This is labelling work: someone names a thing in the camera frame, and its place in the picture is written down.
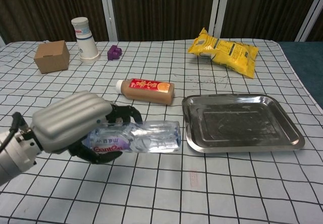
dark brown curtain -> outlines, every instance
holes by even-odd
[[[213,0],[113,0],[118,39],[195,38],[208,28]]]
[[[221,37],[293,41],[313,0],[228,0]]]
[[[75,41],[71,19],[89,19],[93,37],[108,41],[101,0],[0,0],[0,34],[12,41]]]
[[[323,10],[313,25],[306,41],[323,41]]]

yellow snack bag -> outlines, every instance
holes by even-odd
[[[208,56],[217,64],[253,78],[258,48],[235,41],[214,38],[209,36],[203,28],[188,52],[197,56]]]

table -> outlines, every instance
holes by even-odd
[[[46,75],[33,62],[40,42],[1,48],[1,131],[8,130],[15,111],[30,123],[42,107],[89,90],[118,105],[133,105],[145,120],[179,121],[183,143],[176,153],[125,153],[102,165],[67,152],[42,153],[36,166],[0,187],[0,223],[322,223],[323,111],[277,43],[242,41],[259,47],[254,79],[186,53],[192,40],[119,42],[123,55],[109,62],[106,52],[116,43],[98,42],[103,52],[91,64],[81,63],[76,43],[67,42],[69,69]],[[116,81],[126,78],[173,82],[173,105],[116,94]],[[274,97],[304,135],[304,148],[195,152],[186,142],[181,101],[184,96],[220,93]]]

purple object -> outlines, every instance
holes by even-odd
[[[122,54],[121,48],[117,47],[117,45],[112,45],[109,51],[107,51],[107,59],[108,60],[119,59],[121,54]]]

cardboard box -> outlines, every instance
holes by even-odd
[[[65,41],[54,41],[38,46],[34,60],[42,74],[69,68],[70,53]]]

